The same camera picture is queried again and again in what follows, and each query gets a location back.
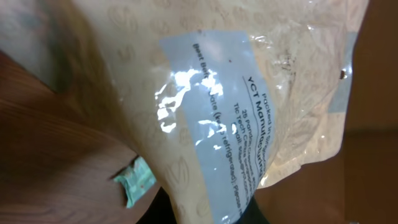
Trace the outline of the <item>beige clear food pouch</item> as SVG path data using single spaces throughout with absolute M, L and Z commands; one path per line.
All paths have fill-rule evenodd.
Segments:
M 85 110 L 149 164 L 179 223 L 235 223 L 255 191 L 340 150 L 367 1 L 75 1 Z

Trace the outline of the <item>teal snack packet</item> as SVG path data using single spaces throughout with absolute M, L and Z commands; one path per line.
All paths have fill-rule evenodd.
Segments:
M 131 163 L 111 178 L 120 183 L 126 193 L 126 208 L 132 208 L 147 191 L 157 182 L 146 161 L 136 156 Z

